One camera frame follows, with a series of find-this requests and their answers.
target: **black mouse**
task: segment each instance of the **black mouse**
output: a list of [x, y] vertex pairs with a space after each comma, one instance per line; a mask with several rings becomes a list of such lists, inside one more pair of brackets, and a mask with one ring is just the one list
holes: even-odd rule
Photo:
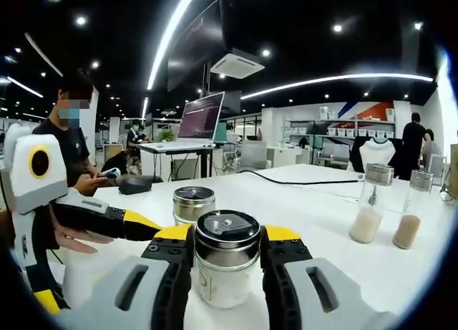
[[143, 178], [142, 176], [125, 178], [120, 182], [119, 190], [125, 195], [143, 193], [151, 190], [152, 182], [151, 178]]

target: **laptop screen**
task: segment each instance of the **laptop screen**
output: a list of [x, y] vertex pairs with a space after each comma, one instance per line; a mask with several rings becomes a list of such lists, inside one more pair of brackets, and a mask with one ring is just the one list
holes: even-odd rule
[[223, 98], [224, 92], [220, 92], [187, 103], [183, 110], [178, 137], [212, 140]]

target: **black camera lens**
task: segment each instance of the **black camera lens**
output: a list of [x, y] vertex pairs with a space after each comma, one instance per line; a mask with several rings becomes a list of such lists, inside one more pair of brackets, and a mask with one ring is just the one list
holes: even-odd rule
[[46, 174], [49, 168], [49, 158], [45, 151], [36, 151], [31, 158], [31, 171], [38, 177]]

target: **smartphone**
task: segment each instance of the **smartphone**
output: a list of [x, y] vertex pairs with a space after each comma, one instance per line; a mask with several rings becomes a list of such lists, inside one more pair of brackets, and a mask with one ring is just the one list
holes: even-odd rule
[[106, 178], [118, 178], [121, 176], [121, 172], [118, 168], [112, 168], [109, 170], [102, 171], [100, 174], [105, 176]]

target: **glass bottle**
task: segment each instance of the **glass bottle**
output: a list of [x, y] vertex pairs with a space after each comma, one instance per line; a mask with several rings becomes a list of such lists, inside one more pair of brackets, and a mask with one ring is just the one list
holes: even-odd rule
[[420, 170], [412, 171], [410, 188], [407, 194], [401, 222], [393, 236], [393, 243], [401, 249], [410, 249], [426, 215], [433, 175]]
[[359, 211], [350, 228], [350, 237], [358, 243], [374, 240], [384, 216], [389, 199], [389, 188], [393, 183], [394, 169], [388, 165], [368, 164], [364, 185], [359, 198]]

